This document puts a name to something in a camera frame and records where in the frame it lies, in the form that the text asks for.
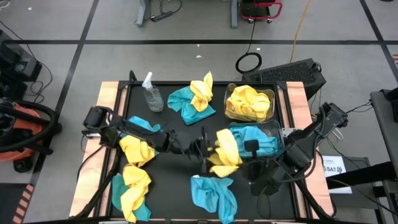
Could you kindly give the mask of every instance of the crumpled towel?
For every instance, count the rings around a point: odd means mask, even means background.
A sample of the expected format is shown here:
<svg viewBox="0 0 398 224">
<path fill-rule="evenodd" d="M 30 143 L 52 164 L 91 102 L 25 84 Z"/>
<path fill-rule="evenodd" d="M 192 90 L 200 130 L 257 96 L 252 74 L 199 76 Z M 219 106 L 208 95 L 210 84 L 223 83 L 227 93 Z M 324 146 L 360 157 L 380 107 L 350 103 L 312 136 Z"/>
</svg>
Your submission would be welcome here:
<svg viewBox="0 0 398 224">
<path fill-rule="evenodd" d="M 213 87 L 213 75 L 211 72 L 208 72 L 203 81 L 191 81 L 190 89 L 195 94 L 192 98 L 191 104 L 195 107 L 195 109 L 199 112 L 204 111 L 211 98 L 213 97 L 213 93 L 211 92 L 211 88 Z"/>
<path fill-rule="evenodd" d="M 225 115 L 242 121 L 262 122 L 270 107 L 268 96 L 248 85 L 236 87 L 226 100 Z"/>
<path fill-rule="evenodd" d="M 146 171 L 132 165 L 127 164 L 123 168 L 124 183 L 129 186 L 121 196 L 121 207 L 124 218 L 135 223 L 137 221 L 133 211 L 137 210 L 144 203 L 144 196 L 148 193 L 148 185 L 151 182 Z"/>
<path fill-rule="evenodd" d="M 249 152 L 244 148 L 244 142 L 249 140 L 259 141 L 257 157 L 271 156 L 278 151 L 278 139 L 276 137 L 268 137 L 257 126 L 233 127 L 229 130 L 234 135 L 240 157 L 252 157 L 252 152 Z"/>
<path fill-rule="evenodd" d="M 121 196 L 126 193 L 128 189 L 129 186 L 124 183 L 122 175 L 116 174 L 112 178 L 112 204 L 121 212 L 123 212 Z M 151 215 L 150 210 L 145 204 L 145 199 L 141 206 L 137 210 L 132 211 L 132 213 L 136 216 L 137 220 L 141 221 L 149 221 Z"/>
<path fill-rule="evenodd" d="M 181 117 L 186 125 L 205 119 L 216 112 L 210 105 L 204 111 L 198 112 L 190 103 L 194 96 L 190 86 L 186 86 L 170 94 L 167 100 L 169 108 L 172 108 L 175 112 L 181 110 Z"/>
<path fill-rule="evenodd" d="M 196 206 L 204 208 L 208 212 L 216 212 L 223 224 L 234 221 L 238 211 L 235 196 L 228 186 L 233 183 L 230 178 L 216 177 L 191 177 L 192 200 Z"/>
<path fill-rule="evenodd" d="M 156 124 L 152 127 L 148 121 L 133 116 L 129 119 L 130 122 L 139 125 L 148 131 L 157 132 L 160 131 L 160 125 Z M 154 158 L 159 152 L 156 152 L 154 148 L 148 146 L 146 141 L 142 141 L 134 136 L 126 135 L 119 141 L 121 149 L 126 154 L 127 161 L 138 167 L 143 166 L 146 162 Z"/>
<path fill-rule="evenodd" d="M 239 157 L 238 145 L 228 129 L 217 131 L 216 153 L 212 154 L 208 160 L 214 164 L 210 172 L 214 172 L 218 177 L 226 177 L 236 171 L 242 159 Z"/>
</svg>

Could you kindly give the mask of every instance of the transparent bowl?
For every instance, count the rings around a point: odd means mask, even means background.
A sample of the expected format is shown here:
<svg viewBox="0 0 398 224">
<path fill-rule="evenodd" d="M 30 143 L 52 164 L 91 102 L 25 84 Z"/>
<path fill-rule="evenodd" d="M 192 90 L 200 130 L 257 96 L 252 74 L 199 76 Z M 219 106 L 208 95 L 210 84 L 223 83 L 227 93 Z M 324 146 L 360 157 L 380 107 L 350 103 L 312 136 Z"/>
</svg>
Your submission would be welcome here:
<svg viewBox="0 0 398 224">
<path fill-rule="evenodd" d="M 273 158 L 276 155 L 279 155 L 282 152 L 282 149 L 285 147 L 282 129 L 280 128 L 280 124 L 276 120 L 270 120 L 263 123 L 231 123 L 229 124 L 229 128 L 235 127 L 246 127 L 246 126 L 257 126 L 267 137 L 276 137 L 278 140 L 278 149 L 277 152 L 273 155 L 262 156 L 262 158 Z"/>
<path fill-rule="evenodd" d="M 236 114 L 233 112 L 230 112 L 231 114 L 233 114 L 235 116 L 235 118 L 230 118 L 229 116 L 227 116 L 225 114 L 226 111 L 226 100 L 232 95 L 234 89 L 238 87 L 237 85 L 235 85 L 234 83 L 229 84 L 226 87 L 226 91 L 225 91 L 225 96 L 224 96 L 224 115 L 229 118 L 229 119 L 236 119 L 239 121 L 257 121 L 257 118 L 252 117 L 252 116 L 248 116 L 248 115 L 241 115 L 241 114 Z M 275 93 L 272 90 L 257 90 L 255 89 L 258 93 L 264 93 L 265 95 L 268 96 L 269 99 L 269 109 L 267 111 L 267 117 L 264 121 L 269 120 L 270 118 L 272 118 L 272 116 L 274 115 L 274 111 L 275 111 Z"/>
</svg>

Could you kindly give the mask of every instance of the gray floor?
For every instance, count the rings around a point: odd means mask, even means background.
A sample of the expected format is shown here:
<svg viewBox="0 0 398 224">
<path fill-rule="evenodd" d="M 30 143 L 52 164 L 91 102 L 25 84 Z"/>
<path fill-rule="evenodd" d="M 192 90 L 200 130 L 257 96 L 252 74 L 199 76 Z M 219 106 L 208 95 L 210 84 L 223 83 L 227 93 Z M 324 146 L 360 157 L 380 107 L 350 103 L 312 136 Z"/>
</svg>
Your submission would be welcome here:
<svg viewBox="0 0 398 224">
<path fill-rule="evenodd" d="M 237 29 L 230 29 L 229 4 L 211 0 L 182 0 L 180 12 L 163 21 L 146 22 L 137 28 L 133 22 L 138 1 L 99 0 L 89 40 L 199 40 L 249 39 L 252 25 L 239 19 Z M 0 11 L 0 21 L 24 39 L 78 40 L 89 15 L 92 0 L 13 1 Z M 165 1 L 164 10 L 175 9 L 176 0 Z M 258 22 L 254 39 L 292 40 L 299 24 L 305 0 L 284 0 L 279 18 L 272 24 Z M 398 1 L 366 3 L 385 40 L 398 40 L 395 13 Z M 158 1 L 152 1 L 152 14 L 159 13 Z M 314 0 L 303 23 L 300 40 L 377 40 L 359 0 Z M 55 108 L 68 75 L 77 45 L 31 45 L 36 57 L 50 67 L 54 79 L 44 91 L 43 104 Z M 76 172 L 81 164 L 81 125 L 88 108 L 96 103 L 103 81 L 126 80 L 134 70 L 142 80 L 154 73 L 155 80 L 193 80 L 212 71 L 215 80 L 240 80 L 234 63 L 247 50 L 239 44 L 183 45 L 84 45 L 61 111 L 62 134 L 53 138 L 54 153 L 47 156 L 35 188 L 25 222 L 66 218 L 75 191 Z M 398 54 L 398 45 L 388 46 Z M 291 45 L 252 45 L 262 55 L 262 68 L 289 62 Z M 298 45 L 294 60 L 313 58 L 320 62 L 327 84 L 322 101 L 334 102 L 344 110 L 368 101 L 370 91 L 394 88 L 397 81 L 379 45 Z M 245 60 L 242 68 L 253 66 Z M 39 80 L 49 81 L 42 70 Z M 317 111 L 318 99 L 313 106 Z M 388 155 L 374 112 L 349 115 L 349 125 L 342 129 L 344 140 L 335 142 L 347 156 L 369 157 L 371 164 L 388 161 Z M 322 144 L 323 154 L 336 154 Z M 30 174 L 15 175 L 10 164 L 1 182 L 27 182 Z M 338 208 L 338 218 L 374 223 L 370 210 Z"/>
</svg>

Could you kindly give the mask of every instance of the teal cloth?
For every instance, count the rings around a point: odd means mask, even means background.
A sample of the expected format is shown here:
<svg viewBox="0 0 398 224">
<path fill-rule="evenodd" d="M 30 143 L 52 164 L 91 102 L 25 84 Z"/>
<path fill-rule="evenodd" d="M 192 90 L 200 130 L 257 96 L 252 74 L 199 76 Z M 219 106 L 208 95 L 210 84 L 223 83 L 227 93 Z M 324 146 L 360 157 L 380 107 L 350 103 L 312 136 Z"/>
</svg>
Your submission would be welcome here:
<svg viewBox="0 0 398 224">
<path fill-rule="evenodd" d="M 238 203 L 228 186 L 233 183 L 230 178 L 191 177 L 192 200 L 196 206 L 214 213 L 218 209 L 218 218 L 223 224 L 234 221 Z"/>
<path fill-rule="evenodd" d="M 112 178 L 112 204 L 115 206 L 119 211 L 122 211 L 122 204 L 121 204 L 121 196 L 129 189 L 129 186 L 126 186 L 123 180 L 123 176 L 120 174 L 116 174 Z M 142 205 L 132 213 L 136 216 L 137 220 L 141 221 L 149 221 L 151 212 L 145 204 L 145 199 Z"/>
<path fill-rule="evenodd" d="M 193 94 L 190 87 L 187 86 L 170 94 L 167 100 L 167 106 L 169 108 L 172 108 L 175 112 L 181 110 L 181 117 L 186 125 L 205 119 L 216 112 L 210 105 L 208 105 L 204 111 L 198 112 L 191 104 L 193 96 L 195 96 L 195 94 Z"/>
<path fill-rule="evenodd" d="M 160 127 L 159 124 L 155 124 L 155 126 L 152 127 L 152 126 L 149 124 L 148 121 L 146 121 L 146 120 L 144 120 L 144 119 L 142 119 L 142 118 L 140 118 L 140 117 L 137 117 L 137 116 L 132 116 L 132 117 L 129 119 L 129 121 L 130 121 L 131 123 L 134 123 L 134 124 L 136 124 L 136 125 L 139 125 L 139 126 L 145 128 L 146 130 L 152 131 L 152 132 L 154 132 L 154 133 L 156 133 L 156 132 L 158 132 L 158 131 L 160 131 L 160 130 L 162 129 L 162 127 Z M 155 151 L 155 156 L 159 155 L 159 153 L 160 153 L 160 152 Z"/>
<path fill-rule="evenodd" d="M 248 152 L 244 148 L 244 142 L 248 140 L 257 139 L 259 141 L 257 157 L 272 156 L 278 151 L 278 139 L 276 137 L 268 137 L 257 126 L 233 127 L 229 130 L 234 135 L 240 157 L 252 157 L 252 152 Z"/>
</svg>

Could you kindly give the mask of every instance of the clear plastic bottle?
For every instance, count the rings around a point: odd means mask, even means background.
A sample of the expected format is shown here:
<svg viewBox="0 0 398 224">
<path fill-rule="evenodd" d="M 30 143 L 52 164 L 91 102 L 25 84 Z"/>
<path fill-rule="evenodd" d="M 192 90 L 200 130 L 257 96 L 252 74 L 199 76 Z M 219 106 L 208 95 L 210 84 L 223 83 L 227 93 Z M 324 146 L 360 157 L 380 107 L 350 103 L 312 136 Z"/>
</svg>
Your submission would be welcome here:
<svg viewBox="0 0 398 224">
<path fill-rule="evenodd" d="M 142 87 L 144 87 L 144 97 L 148 103 L 149 109 L 153 112 L 160 112 L 163 110 L 164 102 L 159 89 L 151 83 L 152 72 L 149 72 Z"/>
</svg>

